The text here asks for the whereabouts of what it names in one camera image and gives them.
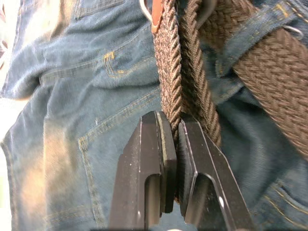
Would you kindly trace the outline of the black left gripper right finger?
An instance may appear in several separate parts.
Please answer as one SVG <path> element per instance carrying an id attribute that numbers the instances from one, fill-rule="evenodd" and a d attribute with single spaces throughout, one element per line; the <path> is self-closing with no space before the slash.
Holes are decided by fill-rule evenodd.
<path id="1" fill-rule="evenodd" d="M 254 231 L 222 151 L 191 115 L 181 116 L 178 130 L 178 194 L 185 223 L 199 231 Z"/>

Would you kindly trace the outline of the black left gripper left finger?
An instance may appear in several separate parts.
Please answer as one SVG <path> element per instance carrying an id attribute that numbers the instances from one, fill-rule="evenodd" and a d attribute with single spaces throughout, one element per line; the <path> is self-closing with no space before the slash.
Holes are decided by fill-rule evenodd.
<path id="1" fill-rule="evenodd" d="M 177 156 L 163 112 L 143 115 L 119 157 L 108 228 L 146 230 L 173 210 Z"/>

